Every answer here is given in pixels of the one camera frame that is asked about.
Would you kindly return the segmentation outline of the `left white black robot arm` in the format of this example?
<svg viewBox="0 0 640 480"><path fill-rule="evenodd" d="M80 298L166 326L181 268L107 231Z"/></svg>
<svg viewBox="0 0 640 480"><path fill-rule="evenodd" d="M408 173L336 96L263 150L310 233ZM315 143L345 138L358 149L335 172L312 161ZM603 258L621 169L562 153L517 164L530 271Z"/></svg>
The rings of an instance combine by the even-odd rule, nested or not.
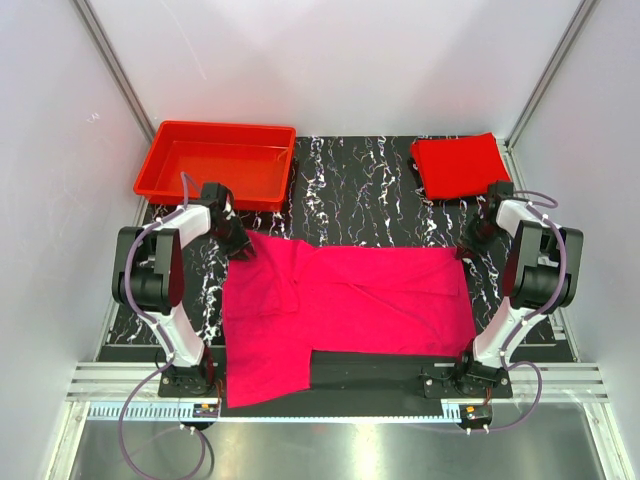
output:
<svg viewBox="0 0 640 480"><path fill-rule="evenodd" d="M209 395L219 384L211 350L183 305L182 250L204 235L212 236L230 260L255 255L233 194L219 183L204 184L197 199L185 198L166 216L142 227L123 227L117 236L112 296L151 329L164 350L165 363L157 367L164 396Z"/></svg>

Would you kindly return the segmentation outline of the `pink t shirt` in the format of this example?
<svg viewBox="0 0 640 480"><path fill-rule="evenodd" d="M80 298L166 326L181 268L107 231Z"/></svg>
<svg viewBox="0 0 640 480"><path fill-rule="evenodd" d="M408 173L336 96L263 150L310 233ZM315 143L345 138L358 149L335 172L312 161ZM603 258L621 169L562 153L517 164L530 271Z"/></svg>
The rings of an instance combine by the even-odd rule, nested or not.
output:
<svg viewBox="0 0 640 480"><path fill-rule="evenodd" d="M463 264L446 247L314 247L257 232L223 287L227 400L307 390L315 351L456 357L476 335Z"/></svg>

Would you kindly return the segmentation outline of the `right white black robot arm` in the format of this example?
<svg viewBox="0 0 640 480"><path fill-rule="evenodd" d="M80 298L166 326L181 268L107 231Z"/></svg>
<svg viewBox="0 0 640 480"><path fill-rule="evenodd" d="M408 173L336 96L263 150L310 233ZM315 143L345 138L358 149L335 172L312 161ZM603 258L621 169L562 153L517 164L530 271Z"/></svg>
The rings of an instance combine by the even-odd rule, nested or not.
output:
<svg viewBox="0 0 640 480"><path fill-rule="evenodd" d="M479 396L508 384L508 362L531 329L573 301L579 278L584 234L562 227L540 212L557 203L521 198L510 181L488 187L481 210L466 225L458 259L488 251L501 232L511 237L502 276L504 298L485 330L459 356L451 383L464 396Z"/></svg>

